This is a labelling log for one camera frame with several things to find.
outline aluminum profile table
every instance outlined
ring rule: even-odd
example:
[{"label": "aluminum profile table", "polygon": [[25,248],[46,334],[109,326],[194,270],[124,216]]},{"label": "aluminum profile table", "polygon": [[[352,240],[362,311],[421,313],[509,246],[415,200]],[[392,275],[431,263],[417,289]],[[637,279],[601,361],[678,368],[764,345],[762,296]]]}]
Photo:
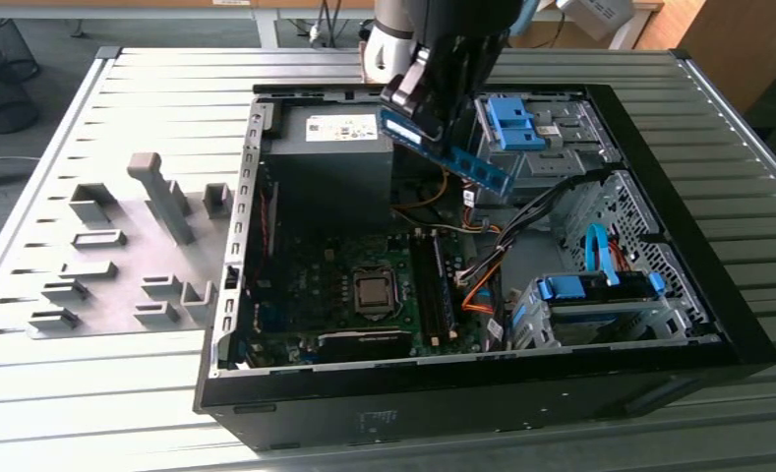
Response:
[{"label": "aluminum profile table", "polygon": [[[694,63],[667,52],[508,51],[493,81],[615,86],[776,344],[776,158]],[[146,145],[165,166],[181,161],[182,187],[236,179],[252,86],[357,82],[357,51],[125,49],[98,59],[0,233],[0,286],[11,260],[41,250],[19,233],[45,217],[58,179],[98,172],[70,157],[98,163],[113,157],[87,149],[152,130]],[[0,470],[776,471],[776,367],[631,421],[258,457],[193,413],[201,339],[185,330],[31,340],[17,310],[0,310]]]}]

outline blue plastic latch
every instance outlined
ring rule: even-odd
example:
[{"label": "blue plastic latch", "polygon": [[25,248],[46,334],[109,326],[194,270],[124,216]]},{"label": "blue plastic latch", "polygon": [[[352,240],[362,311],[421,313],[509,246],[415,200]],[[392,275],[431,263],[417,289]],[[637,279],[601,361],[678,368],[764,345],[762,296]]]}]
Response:
[{"label": "blue plastic latch", "polygon": [[581,278],[576,275],[548,277],[548,283],[555,292],[555,299],[585,298]]},{"label": "blue plastic latch", "polygon": [[503,150],[545,150],[545,139],[533,129],[533,114],[521,98],[495,97],[488,100],[491,120],[501,137]]},{"label": "blue plastic latch", "polygon": [[540,287],[540,296],[543,297],[543,300],[551,300],[555,298],[555,294],[551,291],[551,287],[548,286],[548,283],[545,283],[545,280],[540,280],[536,285]]},{"label": "blue plastic latch", "polygon": [[516,316],[513,317],[513,327],[516,327],[519,325],[519,320],[521,320],[521,317],[524,317],[524,314],[527,312],[528,312],[528,307],[525,307],[523,305],[521,308],[519,309],[519,311],[516,312]]},{"label": "blue plastic latch", "polygon": [[667,285],[664,284],[664,279],[662,278],[662,274],[659,272],[651,272],[651,275],[648,275],[648,278],[651,279],[651,285],[656,289],[656,293],[659,293],[659,295],[664,295],[664,290],[667,288]]}]

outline motherboard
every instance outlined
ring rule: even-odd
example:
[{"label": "motherboard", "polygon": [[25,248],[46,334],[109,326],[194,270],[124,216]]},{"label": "motherboard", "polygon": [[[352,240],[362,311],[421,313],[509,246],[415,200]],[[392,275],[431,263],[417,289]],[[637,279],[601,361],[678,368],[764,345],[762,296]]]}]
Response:
[{"label": "motherboard", "polygon": [[455,231],[282,238],[288,261],[258,286],[240,356],[262,367],[479,352],[480,320],[461,312]]}]

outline white label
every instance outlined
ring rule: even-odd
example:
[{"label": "white label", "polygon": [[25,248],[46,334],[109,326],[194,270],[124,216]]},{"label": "white label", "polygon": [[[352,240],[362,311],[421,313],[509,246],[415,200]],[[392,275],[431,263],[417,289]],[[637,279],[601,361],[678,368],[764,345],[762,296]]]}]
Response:
[{"label": "white label", "polygon": [[491,334],[496,337],[496,339],[499,341],[503,340],[503,334],[505,334],[505,329],[499,324],[499,322],[493,319],[491,319],[491,322],[488,323],[488,331],[491,332]]},{"label": "white label", "polygon": [[424,139],[420,137],[417,133],[415,133],[412,130],[399,125],[393,121],[385,120],[385,126],[390,131],[403,135],[403,137],[405,137],[405,139],[409,140],[416,145],[419,145],[423,142]]},{"label": "white label", "polygon": [[464,191],[464,205],[469,208],[476,207],[476,193],[472,190]]},{"label": "white label", "polygon": [[552,136],[552,135],[560,135],[560,128],[557,128],[557,125],[552,125],[552,126],[537,126],[536,127],[536,131],[540,135],[543,136]]},{"label": "white label", "polygon": [[312,115],[306,120],[308,142],[376,139],[376,115]]}]

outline black cable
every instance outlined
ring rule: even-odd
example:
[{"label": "black cable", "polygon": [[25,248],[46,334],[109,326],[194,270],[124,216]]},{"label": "black cable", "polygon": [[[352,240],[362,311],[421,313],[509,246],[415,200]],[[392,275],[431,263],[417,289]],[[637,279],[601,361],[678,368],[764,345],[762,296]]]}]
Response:
[{"label": "black cable", "polygon": [[304,29],[304,27],[294,20],[289,20],[288,22],[292,23],[294,25],[294,27],[300,30],[300,32],[304,33],[300,35],[306,35],[306,36],[309,35],[309,29]]},{"label": "black cable", "polygon": [[480,262],[467,268],[465,272],[461,274],[461,280],[469,280],[487,266],[492,265],[505,256],[511,246],[516,243],[519,232],[548,215],[555,207],[557,199],[560,199],[573,187],[588,182],[604,180],[608,173],[609,170],[607,169],[589,170],[584,175],[569,177],[543,192],[539,197],[536,197],[531,203],[519,210],[515,217],[503,228],[503,232],[496,239],[496,247]]},{"label": "black cable", "polygon": [[555,47],[555,44],[557,44],[557,39],[560,39],[560,34],[563,33],[563,28],[567,24],[567,14],[560,12],[561,16],[560,16],[560,22],[557,23],[557,32],[555,33],[555,37],[552,37],[548,41],[545,41],[541,44],[537,44],[536,46],[531,46],[531,49],[536,49],[539,47],[544,47],[548,46],[549,48]]},{"label": "black cable", "polygon": [[338,39],[341,37],[341,35],[345,33],[345,30],[348,29],[348,25],[349,25],[349,20],[345,20],[345,23],[341,26],[341,30],[338,31],[338,34],[336,34],[336,39]]},{"label": "black cable", "polygon": [[318,21],[314,23],[317,30],[318,30],[318,34],[321,33],[321,22],[324,22],[324,12],[328,12],[328,19],[329,19],[329,5],[326,4],[326,0],[321,0],[321,9],[318,10]]},{"label": "black cable", "polygon": [[503,272],[500,270],[488,280],[488,289],[491,290],[491,305],[493,306],[493,319],[503,327],[503,340],[500,350],[507,351],[507,341],[509,339],[509,320],[505,313],[505,296],[503,295]]},{"label": "black cable", "polygon": [[336,3],[336,13],[333,14],[333,24],[330,29],[330,45],[333,47],[338,47],[336,45],[336,25],[338,24],[338,12],[341,11],[342,3],[344,3],[342,0],[338,0],[338,2]]}]

